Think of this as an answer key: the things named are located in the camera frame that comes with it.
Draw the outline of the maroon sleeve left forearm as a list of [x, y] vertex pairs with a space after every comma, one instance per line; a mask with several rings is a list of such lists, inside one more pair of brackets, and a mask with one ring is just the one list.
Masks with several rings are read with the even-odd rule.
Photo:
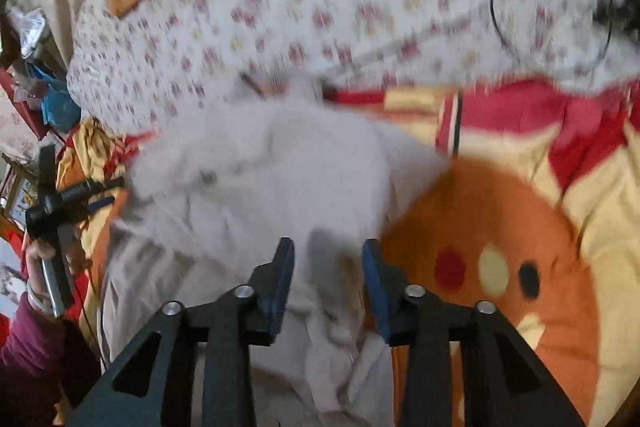
[[51, 426], [58, 403], [78, 407], [100, 376], [77, 325], [42, 314], [24, 294], [1, 348], [1, 424]]

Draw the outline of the person's left hand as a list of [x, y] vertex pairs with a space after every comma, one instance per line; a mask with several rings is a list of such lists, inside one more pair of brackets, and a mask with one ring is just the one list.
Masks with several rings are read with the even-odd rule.
[[[80, 240], [78, 228], [67, 229], [64, 255], [70, 269], [70, 275], [76, 279], [89, 268], [91, 261], [87, 259], [85, 249]], [[39, 313], [50, 319], [54, 317], [53, 306], [42, 271], [43, 260], [51, 260], [54, 248], [42, 239], [31, 239], [28, 234], [23, 239], [23, 254], [27, 270], [27, 292], [29, 304]]]

